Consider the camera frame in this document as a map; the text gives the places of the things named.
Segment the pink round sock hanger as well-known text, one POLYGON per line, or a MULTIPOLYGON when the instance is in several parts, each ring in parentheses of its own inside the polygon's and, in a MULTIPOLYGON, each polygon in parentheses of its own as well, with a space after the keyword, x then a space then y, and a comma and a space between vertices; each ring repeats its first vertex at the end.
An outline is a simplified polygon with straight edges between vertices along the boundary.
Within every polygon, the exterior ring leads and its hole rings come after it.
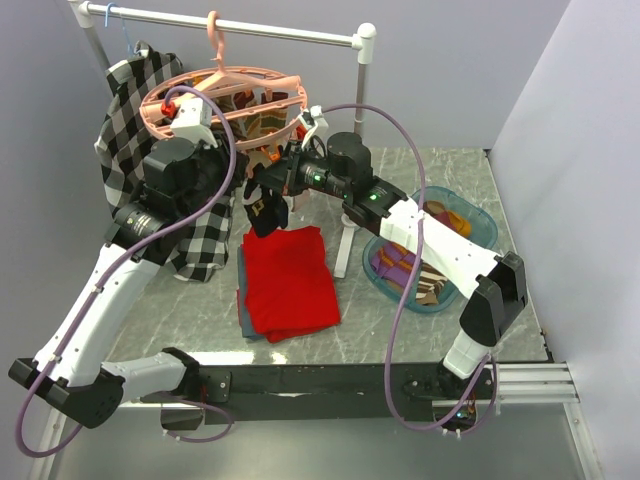
MULTIPOLYGON (((206 25, 216 66, 178 75, 153 88, 139 108, 145 127, 157 139, 172 137, 169 129, 171 119, 161 113, 161 105, 169 89, 189 86, 213 100, 222 110, 232 127, 238 149, 249 151, 278 137, 282 138, 282 144, 286 143, 300 124, 294 109, 303 111, 308 107, 307 93, 300 77, 259 67, 227 66, 224 61, 225 37, 216 25, 217 20, 218 13, 211 11, 206 25), (284 128, 253 140, 247 139, 247 120, 253 120, 261 112, 282 108, 288 112, 284 128)), ((180 106, 183 101, 194 97, 189 93, 177 93, 169 102, 180 106)))

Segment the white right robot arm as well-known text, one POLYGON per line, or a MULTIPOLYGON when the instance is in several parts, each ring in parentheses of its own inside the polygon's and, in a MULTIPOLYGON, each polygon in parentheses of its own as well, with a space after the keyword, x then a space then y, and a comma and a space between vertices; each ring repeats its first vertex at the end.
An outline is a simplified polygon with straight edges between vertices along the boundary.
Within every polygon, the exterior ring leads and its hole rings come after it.
POLYGON ((472 373, 528 303, 522 258, 476 245, 424 211, 422 201, 376 176, 371 152, 355 133, 332 135, 324 154, 292 141, 279 159, 263 159, 250 170, 258 185, 282 196, 312 189, 341 199, 356 225, 406 248, 457 288, 467 304, 438 378, 444 395, 464 397, 474 386, 472 373))

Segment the navy patterned sock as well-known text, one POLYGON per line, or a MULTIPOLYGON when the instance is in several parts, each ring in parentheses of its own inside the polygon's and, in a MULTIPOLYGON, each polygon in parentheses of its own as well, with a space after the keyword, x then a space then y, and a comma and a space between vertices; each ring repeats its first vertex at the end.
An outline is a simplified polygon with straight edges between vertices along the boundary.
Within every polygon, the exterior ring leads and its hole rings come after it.
POLYGON ((245 181, 242 205, 258 238, 288 227, 289 208, 283 197, 252 178, 245 181))

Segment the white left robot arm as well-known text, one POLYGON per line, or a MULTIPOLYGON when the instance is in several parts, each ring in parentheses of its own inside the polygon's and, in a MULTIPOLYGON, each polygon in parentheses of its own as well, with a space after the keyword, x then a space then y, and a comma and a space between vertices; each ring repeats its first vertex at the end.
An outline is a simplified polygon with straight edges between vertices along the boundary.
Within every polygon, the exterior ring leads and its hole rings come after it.
POLYGON ((242 163, 234 143, 222 138, 157 142, 72 309, 35 357, 14 361, 10 378, 88 429, 133 399, 158 392, 179 402, 193 399, 200 391, 200 365, 179 349, 123 363, 106 357, 138 295, 195 221, 239 183, 242 163))

